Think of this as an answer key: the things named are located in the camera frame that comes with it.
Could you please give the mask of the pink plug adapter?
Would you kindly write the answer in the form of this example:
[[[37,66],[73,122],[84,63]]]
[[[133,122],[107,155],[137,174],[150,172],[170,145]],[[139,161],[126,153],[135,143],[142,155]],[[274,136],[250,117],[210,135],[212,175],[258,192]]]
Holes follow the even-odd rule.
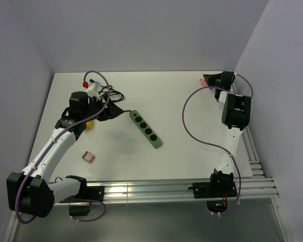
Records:
[[[203,86],[203,87],[207,87],[208,86],[205,78],[199,79],[199,82],[200,82],[200,85]]]

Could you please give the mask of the yellow plug adapter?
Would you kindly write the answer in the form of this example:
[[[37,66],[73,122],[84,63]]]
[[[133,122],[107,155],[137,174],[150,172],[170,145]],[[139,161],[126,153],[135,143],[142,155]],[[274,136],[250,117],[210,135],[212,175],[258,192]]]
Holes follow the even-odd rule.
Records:
[[[93,129],[93,126],[94,126],[94,121],[93,121],[93,120],[88,121],[88,122],[86,123],[86,129],[87,129],[87,130],[92,130],[92,129]]]

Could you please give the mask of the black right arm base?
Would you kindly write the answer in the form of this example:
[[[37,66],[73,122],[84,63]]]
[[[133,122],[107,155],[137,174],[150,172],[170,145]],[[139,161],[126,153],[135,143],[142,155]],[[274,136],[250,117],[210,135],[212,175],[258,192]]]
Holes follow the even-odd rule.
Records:
[[[236,197],[237,189],[235,184],[231,188],[222,188],[217,185],[211,185],[210,182],[193,183],[188,190],[193,191],[195,199],[208,199],[208,198],[223,198],[223,197]]]

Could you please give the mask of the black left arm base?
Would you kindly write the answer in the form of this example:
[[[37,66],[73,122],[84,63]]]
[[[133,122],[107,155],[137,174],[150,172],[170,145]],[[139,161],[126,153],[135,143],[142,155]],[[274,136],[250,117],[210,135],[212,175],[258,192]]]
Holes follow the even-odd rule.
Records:
[[[84,195],[76,195],[66,198],[63,202],[66,203],[79,203],[87,202],[88,205],[69,205],[69,215],[74,219],[79,219],[79,221],[94,221],[102,218],[107,211],[107,207],[104,200],[105,187],[104,186],[92,186],[87,187]],[[86,218],[93,204],[100,204],[103,207],[102,213],[97,218]]]

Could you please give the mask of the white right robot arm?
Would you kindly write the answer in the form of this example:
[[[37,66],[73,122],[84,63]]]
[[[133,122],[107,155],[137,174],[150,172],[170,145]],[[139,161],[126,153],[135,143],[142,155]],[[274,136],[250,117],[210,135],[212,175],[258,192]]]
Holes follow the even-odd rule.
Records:
[[[211,195],[218,197],[227,190],[234,189],[235,153],[239,139],[250,121],[252,95],[240,95],[232,91],[236,74],[223,71],[218,74],[204,74],[204,86],[215,89],[214,98],[223,104],[222,124],[227,128],[225,154],[214,168],[208,185]]]

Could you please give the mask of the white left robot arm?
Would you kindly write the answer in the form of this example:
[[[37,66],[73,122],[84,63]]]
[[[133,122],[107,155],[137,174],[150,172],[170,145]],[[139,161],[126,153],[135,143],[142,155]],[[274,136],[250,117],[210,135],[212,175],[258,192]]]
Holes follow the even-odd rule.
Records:
[[[50,178],[68,149],[86,130],[87,122],[114,119],[124,110],[108,97],[90,97],[86,92],[73,92],[61,118],[56,122],[49,141],[39,154],[19,173],[7,178],[8,205],[17,216],[46,217],[53,205],[66,199],[83,201],[88,196],[87,180],[68,175],[50,184]]]

